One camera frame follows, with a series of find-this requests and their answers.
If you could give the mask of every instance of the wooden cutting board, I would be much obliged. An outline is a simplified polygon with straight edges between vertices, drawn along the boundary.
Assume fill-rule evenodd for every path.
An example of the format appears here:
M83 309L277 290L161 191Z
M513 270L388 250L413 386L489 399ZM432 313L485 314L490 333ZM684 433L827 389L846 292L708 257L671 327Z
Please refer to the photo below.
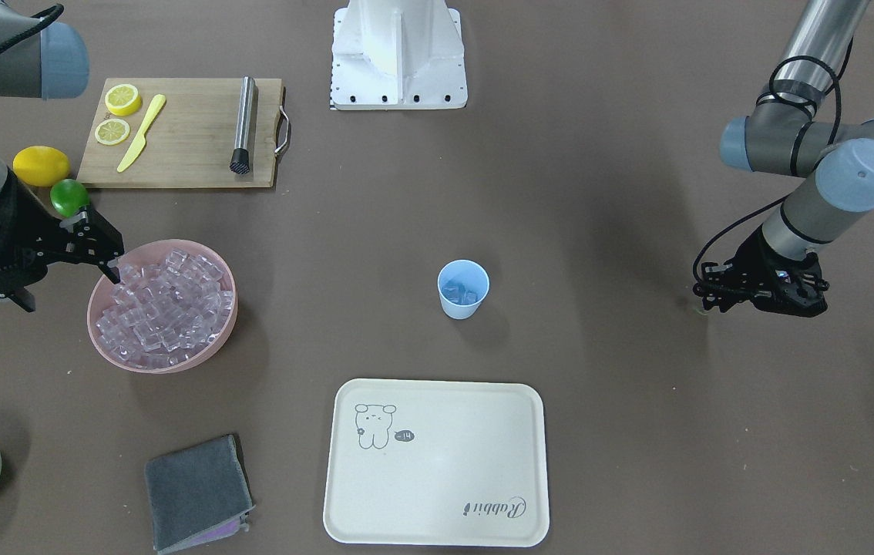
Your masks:
M120 83L131 83L139 89L142 108L131 116L121 117L131 127L129 138L121 144L106 146L95 140L95 127L109 117L117 117L107 110L103 101L106 92ZM272 187L283 82L255 79L255 86L258 94L253 113L255 131L250 149L250 173L239 176L228 169L242 79L131 77L105 81L77 179L88 187L102 189ZM146 148L126 171L116 172L149 102L158 94L166 95L166 105L146 133Z

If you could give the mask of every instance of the folded towel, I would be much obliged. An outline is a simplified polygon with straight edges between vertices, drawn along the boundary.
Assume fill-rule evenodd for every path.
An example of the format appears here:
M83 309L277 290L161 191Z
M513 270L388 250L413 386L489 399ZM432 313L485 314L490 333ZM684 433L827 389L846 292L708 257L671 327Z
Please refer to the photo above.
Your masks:
M249 530L253 503L233 436L149 461L146 489L159 555Z

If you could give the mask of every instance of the yellow lemon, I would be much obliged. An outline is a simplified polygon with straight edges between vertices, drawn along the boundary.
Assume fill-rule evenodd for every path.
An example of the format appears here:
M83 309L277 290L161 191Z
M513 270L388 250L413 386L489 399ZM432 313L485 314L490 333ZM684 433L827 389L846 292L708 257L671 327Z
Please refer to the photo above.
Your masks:
M52 187L70 175L70 160L56 148L28 146L15 155L12 171L25 185Z
M116 116L130 116L142 106L142 97L135 85L123 83L105 92L105 106Z
M95 127L95 140L101 144L112 146L128 138L129 126L124 119L106 119Z

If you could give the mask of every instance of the yellow plastic knife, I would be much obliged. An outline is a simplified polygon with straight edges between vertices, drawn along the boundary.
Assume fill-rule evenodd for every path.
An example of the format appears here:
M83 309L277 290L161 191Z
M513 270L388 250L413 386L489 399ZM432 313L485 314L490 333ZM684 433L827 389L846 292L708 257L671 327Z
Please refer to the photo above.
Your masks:
M165 96L155 95L153 97L149 103L149 108L146 109L146 115L142 119L142 124L139 126L139 130L136 131L135 137L132 138L132 144L129 145L126 155L123 156L123 161L119 162L116 172L122 173L126 171L126 168L131 166L132 162L135 162L135 159L139 157L139 154L142 154L142 149L146 148L146 131L149 130L149 126L152 126L153 119L156 119L156 116L160 114L160 110L163 109L165 104Z

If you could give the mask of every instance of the white tray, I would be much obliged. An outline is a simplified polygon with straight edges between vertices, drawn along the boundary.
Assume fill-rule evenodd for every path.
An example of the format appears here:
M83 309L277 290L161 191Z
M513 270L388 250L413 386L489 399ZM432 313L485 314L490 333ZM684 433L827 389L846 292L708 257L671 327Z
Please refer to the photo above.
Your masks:
M338 390L324 493L335 540L531 547L549 528L533 388L353 379Z

